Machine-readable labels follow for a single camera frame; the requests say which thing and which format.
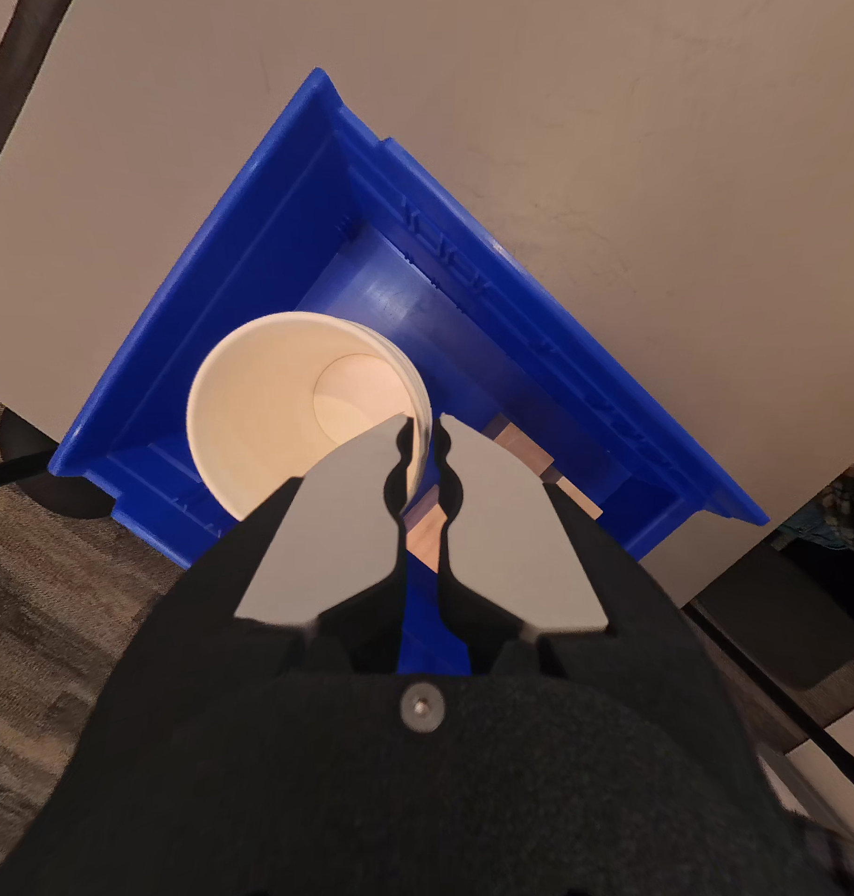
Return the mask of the wooden cube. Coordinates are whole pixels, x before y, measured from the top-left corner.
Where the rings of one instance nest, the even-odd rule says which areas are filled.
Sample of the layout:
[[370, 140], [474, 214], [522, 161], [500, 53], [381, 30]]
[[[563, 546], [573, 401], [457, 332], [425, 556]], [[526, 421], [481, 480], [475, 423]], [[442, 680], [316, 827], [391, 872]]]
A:
[[542, 476], [553, 465], [553, 457], [524, 431], [502, 415], [490, 420], [483, 431], [491, 441], [496, 442], [515, 458], [520, 460], [534, 474]]
[[432, 486], [406, 511], [406, 547], [414, 558], [433, 573], [440, 568], [441, 532], [447, 516], [440, 505], [440, 488]]
[[566, 476], [558, 476], [553, 485], [559, 488], [567, 497], [578, 505], [591, 519], [597, 521], [602, 515], [602, 509], [588, 496], [586, 496], [578, 487], [570, 482]]

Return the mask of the person's blue jeans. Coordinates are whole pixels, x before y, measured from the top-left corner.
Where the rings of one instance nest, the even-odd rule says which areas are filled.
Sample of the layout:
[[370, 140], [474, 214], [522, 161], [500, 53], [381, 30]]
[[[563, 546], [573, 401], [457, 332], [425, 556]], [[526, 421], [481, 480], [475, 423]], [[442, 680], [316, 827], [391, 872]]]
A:
[[780, 537], [801, 540], [831, 551], [854, 553], [854, 508], [841, 515], [812, 500], [777, 526]]

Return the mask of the white cup green band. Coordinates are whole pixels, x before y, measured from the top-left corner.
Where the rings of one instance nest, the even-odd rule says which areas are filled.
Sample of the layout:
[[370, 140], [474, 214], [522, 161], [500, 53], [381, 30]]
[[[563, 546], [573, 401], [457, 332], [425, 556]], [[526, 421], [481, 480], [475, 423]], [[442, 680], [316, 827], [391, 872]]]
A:
[[391, 418], [373, 423], [358, 404], [372, 364], [350, 321], [320, 313], [267, 315], [218, 342], [190, 388], [186, 430], [199, 476], [231, 517]]

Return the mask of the black floor stand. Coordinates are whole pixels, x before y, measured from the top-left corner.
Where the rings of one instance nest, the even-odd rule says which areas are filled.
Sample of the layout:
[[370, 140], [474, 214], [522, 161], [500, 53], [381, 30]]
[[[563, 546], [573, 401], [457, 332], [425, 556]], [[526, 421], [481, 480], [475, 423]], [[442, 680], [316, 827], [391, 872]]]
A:
[[0, 487], [7, 487], [45, 473], [53, 454], [55, 454], [55, 449], [0, 462]]

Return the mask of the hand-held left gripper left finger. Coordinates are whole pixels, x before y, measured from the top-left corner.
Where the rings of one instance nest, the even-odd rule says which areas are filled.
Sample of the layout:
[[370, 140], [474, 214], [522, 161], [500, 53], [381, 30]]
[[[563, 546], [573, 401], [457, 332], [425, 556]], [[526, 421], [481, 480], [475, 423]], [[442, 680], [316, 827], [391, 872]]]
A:
[[355, 671], [394, 673], [406, 611], [413, 419], [344, 442], [303, 478], [235, 616], [332, 639]]

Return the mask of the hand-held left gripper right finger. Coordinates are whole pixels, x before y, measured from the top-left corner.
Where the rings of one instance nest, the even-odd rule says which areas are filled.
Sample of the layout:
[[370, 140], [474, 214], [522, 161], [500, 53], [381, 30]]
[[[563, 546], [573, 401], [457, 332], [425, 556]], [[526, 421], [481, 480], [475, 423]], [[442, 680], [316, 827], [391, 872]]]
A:
[[509, 643], [604, 633], [608, 615], [538, 473], [449, 414], [434, 426], [440, 471], [438, 606], [474, 675]]

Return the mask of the blue plastic bin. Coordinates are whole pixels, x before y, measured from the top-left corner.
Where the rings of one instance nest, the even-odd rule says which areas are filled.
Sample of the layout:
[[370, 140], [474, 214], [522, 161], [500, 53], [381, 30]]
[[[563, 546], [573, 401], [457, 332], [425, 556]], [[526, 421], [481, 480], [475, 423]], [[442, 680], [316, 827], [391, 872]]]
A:
[[192, 459], [186, 414], [234, 330], [309, 312], [376, 331], [413, 364], [432, 418], [520, 428], [600, 506], [636, 560], [699, 511], [767, 514], [413, 156], [315, 69], [182, 252], [49, 467], [183, 568], [236, 522]]

